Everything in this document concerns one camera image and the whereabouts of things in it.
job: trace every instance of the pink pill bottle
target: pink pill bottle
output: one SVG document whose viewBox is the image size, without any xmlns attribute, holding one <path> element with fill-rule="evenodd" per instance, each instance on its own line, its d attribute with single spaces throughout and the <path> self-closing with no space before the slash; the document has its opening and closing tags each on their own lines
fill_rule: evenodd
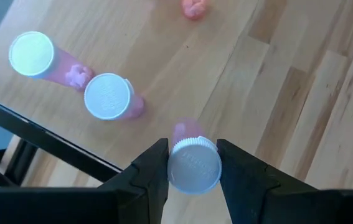
<svg viewBox="0 0 353 224">
<path fill-rule="evenodd" d="M 25 32 L 9 49 L 12 68 L 21 75 L 41 78 L 77 91 L 83 91 L 93 78 L 93 71 L 69 53 L 58 48 L 41 32 Z"/>
<path fill-rule="evenodd" d="M 174 127 L 168 160 L 168 179 L 179 191 L 200 195 L 220 180 L 222 161 L 217 146 L 194 119 L 181 119 Z"/>
<path fill-rule="evenodd" d="M 104 73 L 93 78 L 85 89 L 85 106 L 98 119 L 135 119 L 144 113 L 144 99 L 134 92 L 129 80 Z"/>
</svg>

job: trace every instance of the white bottle cap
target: white bottle cap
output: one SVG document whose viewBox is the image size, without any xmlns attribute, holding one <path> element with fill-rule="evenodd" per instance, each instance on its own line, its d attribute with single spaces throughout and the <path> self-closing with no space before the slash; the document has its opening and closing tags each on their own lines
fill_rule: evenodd
<svg viewBox="0 0 353 224">
<path fill-rule="evenodd" d="M 88 83 L 85 89 L 85 106 L 99 119 L 114 120 L 127 112 L 133 95 L 133 87 L 127 79 L 104 73 Z"/>
<path fill-rule="evenodd" d="M 179 141 L 168 160 L 168 179 L 185 194 L 204 194 L 219 182 L 222 161 L 209 139 L 199 136 Z"/>
<path fill-rule="evenodd" d="M 55 47 L 43 33 L 25 32 L 13 41 L 9 61 L 15 71 L 31 78 L 44 78 L 53 66 Z"/>
</svg>

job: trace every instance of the wood grain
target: wood grain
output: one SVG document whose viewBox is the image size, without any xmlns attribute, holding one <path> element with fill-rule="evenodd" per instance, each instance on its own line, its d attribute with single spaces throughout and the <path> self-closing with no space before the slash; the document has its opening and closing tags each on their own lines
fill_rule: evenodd
<svg viewBox="0 0 353 224">
<path fill-rule="evenodd" d="M 7 62 L 12 39 L 45 32 L 147 102 L 134 121 L 99 121 L 73 90 Z M 211 1 L 201 21 L 172 0 L 15 0 L 0 26 L 0 104 L 125 168 L 181 117 L 319 188 L 353 188 L 353 0 Z M 39 152 L 26 186 L 100 182 Z M 169 189 L 163 223 L 231 223 L 222 189 Z"/>
</svg>

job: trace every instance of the wooden tabletop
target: wooden tabletop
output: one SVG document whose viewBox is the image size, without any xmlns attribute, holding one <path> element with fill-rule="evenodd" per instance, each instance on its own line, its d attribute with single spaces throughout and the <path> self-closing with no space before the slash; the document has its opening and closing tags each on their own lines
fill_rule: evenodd
<svg viewBox="0 0 353 224">
<path fill-rule="evenodd" d="M 15 0 L 0 26 L 0 103 L 122 168 L 192 117 L 315 187 L 353 188 L 353 0 L 210 1 L 197 22 L 179 4 Z M 147 113 L 100 121 L 81 94 L 12 71 L 9 45 L 28 30 L 129 79 Z M 177 194 L 165 223 L 230 223 L 219 187 Z"/>
</svg>

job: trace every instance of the child-resistant cap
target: child-resistant cap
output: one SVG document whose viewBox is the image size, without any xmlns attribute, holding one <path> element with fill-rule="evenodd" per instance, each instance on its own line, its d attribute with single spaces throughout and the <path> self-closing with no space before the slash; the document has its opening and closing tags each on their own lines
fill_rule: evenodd
<svg viewBox="0 0 353 224">
<path fill-rule="evenodd" d="M 121 118 L 131 105 L 131 83 L 119 75 L 104 73 L 93 78 L 85 89 L 85 106 L 103 120 Z"/>
<path fill-rule="evenodd" d="M 44 78 L 54 62 L 55 47 L 43 33 L 25 32 L 9 49 L 9 61 L 15 71 L 31 78 Z"/>
<path fill-rule="evenodd" d="M 209 139 L 199 136 L 179 141 L 168 160 L 168 179 L 185 194 L 204 194 L 219 182 L 222 161 Z"/>
</svg>

